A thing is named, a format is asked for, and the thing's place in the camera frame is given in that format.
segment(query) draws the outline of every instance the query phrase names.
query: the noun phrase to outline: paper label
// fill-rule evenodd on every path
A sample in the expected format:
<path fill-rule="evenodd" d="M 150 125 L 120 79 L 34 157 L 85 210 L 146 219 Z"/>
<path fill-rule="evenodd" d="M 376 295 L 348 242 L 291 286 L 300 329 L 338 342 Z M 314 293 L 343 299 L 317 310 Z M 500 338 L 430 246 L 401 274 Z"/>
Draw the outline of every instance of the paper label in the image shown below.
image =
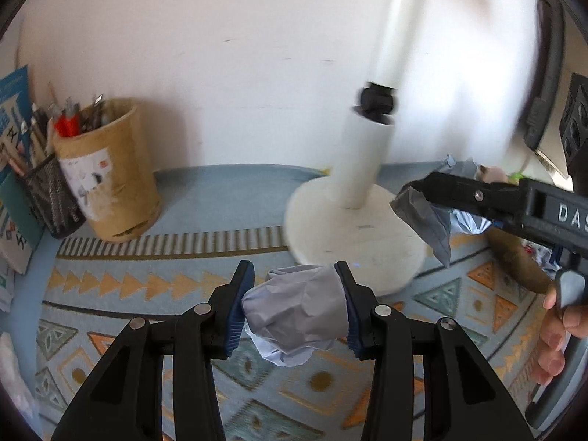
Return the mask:
<path fill-rule="evenodd" d="M 14 297 L 14 270 L 6 260 L 0 257 L 0 310 L 10 312 L 10 304 Z"/>
<path fill-rule="evenodd" d="M 32 249 L 4 206 L 0 206 L 0 253 L 15 271 L 26 272 Z"/>
<path fill-rule="evenodd" d="M 103 184 L 112 170 L 112 162 L 105 147 L 86 156 L 60 159 L 69 188 L 77 198 L 78 204 L 88 219 L 98 221 L 98 210 L 92 206 L 90 192 Z"/>
<path fill-rule="evenodd" d="M 28 70 L 22 67 L 0 80 L 0 146 L 10 144 L 26 159 L 30 138 L 24 138 L 20 128 L 23 121 L 32 116 L 29 101 Z M 0 161 L 0 183 L 4 181 L 10 166 Z"/>

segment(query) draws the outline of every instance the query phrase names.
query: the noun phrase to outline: patterned rug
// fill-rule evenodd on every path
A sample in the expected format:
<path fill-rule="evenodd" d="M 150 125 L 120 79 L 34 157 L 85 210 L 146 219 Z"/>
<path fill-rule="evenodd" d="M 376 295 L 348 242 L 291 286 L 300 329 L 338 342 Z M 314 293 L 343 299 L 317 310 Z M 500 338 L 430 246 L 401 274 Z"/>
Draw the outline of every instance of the patterned rug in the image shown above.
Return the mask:
<path fill-rule="evenodd" d="M 394 192 L 431 165 L 390 166 L 378 183 Z M 35 395 L 46 439 L 74 394 L 121 329 L 135 316 L 164 320 L 208 300 L 237 263 L 295 264 L 284 244 L 283 213 L 313 171 L 275 166 L 216 166 L 164 173 L 161 219 L 141 238 L 109 244 L 82 227 L 61 244 L 37 333 Z M 505 275 L 483 237 L 452 240 L 452 264 L 429 254 L 401 293 L 381 299 L 410 318 L 454 317 L 509 388 L 521 409 L 533 384 L 528 358 L 543 317 L 542 299 Z M 163 427 L 174 439 L 171 357 L 164 361 Z M 343 343 L 315 351 L 293 368 L 265 361 L 243 334 L 227 361 L 214 362 L 227 440 L 357 440 L 373 374 Z M 415 357 L 414 439 L 423 436 L 422 360 Z"/>

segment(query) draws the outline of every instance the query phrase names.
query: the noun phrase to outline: blue book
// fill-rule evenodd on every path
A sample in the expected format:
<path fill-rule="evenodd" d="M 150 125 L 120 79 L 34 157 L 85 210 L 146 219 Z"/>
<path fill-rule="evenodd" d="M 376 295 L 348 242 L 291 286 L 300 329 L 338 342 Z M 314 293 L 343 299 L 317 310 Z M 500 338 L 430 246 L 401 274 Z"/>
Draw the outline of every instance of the blue book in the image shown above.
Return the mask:
<path fill-rule="evenodd" d="M 23 121 L 28 124 L 32 117 L 29 98 L 28 70 L 24 66 L 7 77 L 0 79 L 0 144 L 2 140 L 10 143 L 28 160 L 30 138 L 21 134 Z M 10 166 L 0 161 L 0 184 L 10 172 Z"/>

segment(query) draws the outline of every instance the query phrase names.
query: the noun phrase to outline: orange triangle pattern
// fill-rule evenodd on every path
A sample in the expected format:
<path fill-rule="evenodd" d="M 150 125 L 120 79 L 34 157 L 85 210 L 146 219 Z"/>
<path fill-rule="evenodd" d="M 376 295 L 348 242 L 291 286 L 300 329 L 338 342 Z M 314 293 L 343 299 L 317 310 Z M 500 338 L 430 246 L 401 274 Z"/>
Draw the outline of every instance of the orange triangle pattern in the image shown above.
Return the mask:
<path fill-rule="evenodd" d="M 51 277 L 47 282 L 47 290 L 50 288 L 58 288 L 61 287 L 65 283 L 64 276 L 61 275 L 57 269 L 53 268 L 53 272 L 51 272 Z"/>
<path fill-rule="evenodd" d="M 509 320 L 516 311 L 517 306 L 508 300 L 496 295 L 494 303 L 494 323 L 492 333 L 496 333 Z"/>
<path fill-rule="evenodd" d="M 68 272 L 64 277 L 54 268 L 47 282 L 47 289 L 62 287 L 63 291 L 66 292 L 77 287 L 79 294 L 84 294 L 98 287 L 98 294 L 101 297 L 111 291 L 120 289 L 119 296 L 121 299 L 124 299 L 142 288 L 146 288 L 145 300 L 151 300 L 152 298 L 167 292 L 170 288 L 172 298 L 174 300 L 179 300 L 189 293 L 199 289 L 202 298 L 208 299 L 215 288 L 220 285 L 225 285 L 228 282 L 229 281 L 226 278 L 210 272 L 204 272 L 202 280 L 193 280 L 183 274 L 178 274 L 173 282 L 168 282 L 152 273 L 149 274 L 147 283 L 141 283 L 128 273 L 124 275 L 122 282 L 119 282 L 109 273 L 105 273 L 102 280 L 98 280 L 91 273 L 84 272 L 83 276 L 79 279 L 72 272 Z M 404 308 L 404 303 L 395 303 L 393 307 L 398 311 L 401 311 Z"/>
<path fill-rule="evenodd" d="M 168 291 L 171 284 L 153 273 L 149 274 L 147 279 L 147 291 L 145 292 L 145 300 L 151 300 L 153 297 L 157 297 L 162 293 Z"/>
<path fill-rule="evenodd" d="M 202 298 L 208 300 L 212 295 L 212 292 L 215 291 L 215 288 L 219 287 L 220 285 L 225 285 L 229 281 L 221 277 L 220 275 L 215 275 L 214 273 L 204 272 L 202 274 L 202 282 L 201 282 L 201 293 Z"/>
<path fill-rule="evenodd" d="M 506 367 L 505 366 L 497 366 L 496 368 L 494 368 L 494 372 L 496 373 L 498 378 L 500 378 L 501 381 L 504 381 L 505 376 L 506 376 Z"/>
<path fill-rule="evenodd" d="M 113 336 L 105 335 L 103 333 L 95 333 L 94 331 L 89 331 L 87 333 L 87 337 L 90 338 L 92 341 L 93 346 L 98 350 L 100 356 L 104 355 L 107 352 L 108 347 L 111 346 L 111 343 L 114 341 Z"/>
<path fill-rule="evenodd" d="M 170 421 L 173 421 L 173 411 L 170 410 L 169 408 L 166 408 L 165 406 L 161 406 L 161 414 L 166 417 L 167 419 L 169 419 Z M 168 437 L 165 436 L 164 434 L 164 441 L 170 439 Z"/>
<path fill-rule="evenodd" d="M 79 278 L 77 278 L 72 272 L 68 272 L 65 276 L 64 293 L 77 286 L 79 286 Z"/>
<path fill-rule="evenodd" d="M 100 296 L 110 293 L 121 286 L 121 283 L 109 273 L 105 273 L 100 282 Z"/>
<path fill-rule="evenodd" d="M 225 401 L 227 401 L 227 397 L 220 392 L 219 390 L 216 390 L 216 400 L 218 401 L 219 405 L 222 405 Z"/>
<path fill-rule="evenodd" d="M 467 276 L 472 280 L 481 283 L 484 287 L 494 290 L 494 262 L 492 260 L 476 267 L 471 272 L 468 272 Z"/>
<path fill-rule="evenodd" d="M 186 277 L 184 274 L 178 274 L 172 285 L 172 299 L 179 300 L 184 298 L 188 293 L 198 288 L 198 282 Z"/>
<path fill-rule="evenodd" d="M 424 391 L 424 379 L 415 376 L 415 396 Z"/>
<path fill-rule="evenodd" d="M 84 272 L 82 279 L 80 280 L 79 284 L 79 293 L 86 293 L 87 291 L 92 290 L 93 288 L 99 287 L 100 282 L 98 279 L 92 275 L 91 273 Z"/>
<path fill-rule="evenodd" d="M 476 239 L 481 238 L 480 235 L 471 235 L 471 234 L 455 234 L 449 240 L 449 246 L 452 249 L 461 247 L 464 244 L 475 242 Z"/>
<path fill-rule="evenodd" d="M 263 274 L 260 272 L 255 276 L 254 279 L 254 286 L 261 285 L 265 282 L 266 277 L 268 276 L 269 270 L 267 268 L 264 269 Z"/>
<path fill-rule="evenodd" d="M 366 415 L 368 414 L 369 393 L 370 387 L 368 386 L 359 397 L 357 403 L 355 403 L 349 416 L 345 418 L 343 424 L 341 424 L 341 429 L 349 429 L 350 427 L 357 426 L 366 420 Z"/>
<path fill-rule="evenodd" d="M 141 290 L 144 287 L 145 285 L 143 285 L 139 280 L 126 273 L 122 278 L 120 294 L 121 300 L 127 298 L 129 295 L 133 295 L 136 291 Z"/>

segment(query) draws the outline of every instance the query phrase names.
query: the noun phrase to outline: black handle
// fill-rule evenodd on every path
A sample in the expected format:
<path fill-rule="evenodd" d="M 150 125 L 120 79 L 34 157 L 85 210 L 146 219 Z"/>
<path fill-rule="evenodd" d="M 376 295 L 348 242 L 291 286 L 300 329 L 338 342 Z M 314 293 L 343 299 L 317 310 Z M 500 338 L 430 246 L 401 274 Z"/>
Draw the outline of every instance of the black handle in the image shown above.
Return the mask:
<path fill-rule="evenodd" d="M 586 303 L 586 289 L 586 280 L 581 274 L 572 270 L 560 270 L 556 276 L 556 309 L 558 314 L 563 316 L 567 307 Z M 545 422 L 564 392 L 569 388 L 571 379 L 577 372 L 586 350 L 588 350 L 588 338 L 570 337 L 563 353 L 566 365 L 562 372 L 554 377 L 540 398 L 536 402 L 531 402 L 525 411 L 524 415 L 528 424 L 535 429 L 539 429 Z"/>
<path fill-rule="evenodd" d="M 0 426 L 2 436 L 6 439 L 18 439 L 19 441 L 42 441 L 32 430 L 29 423 L 14 406 L 8 393 L 0 382 Z"/>
<path fill-rule="evenodd" d="M 372 392 L 362 441 L 412 439 L 414 376 L 410 323 L 400 312 L 378 305 L 372 321 L 384 329 L 386 341 L 376 358 Z"/>
<path fill-rule="evenodd" d="M 52 441 L 161 439 L 163 357 L 152 349 L 152 329 L 143 318 L 123 328 L 78 390 Z"/>
<path fill-rule="evenodd" d="M 424 362 L 424 439 L 532 441 L 506 387 L 458 323 L 426 325 L 412 321 Z"/>
<path fill-rule="evenodd" d="M 177 441 L 192 440 L 194 433 L 202 440 L 225 441 L 211 361 L 202 347 L 201 327 L 213 316 L 212 309 L 204 315 L 190 309 L 176 323 L 173 412 Z"/>

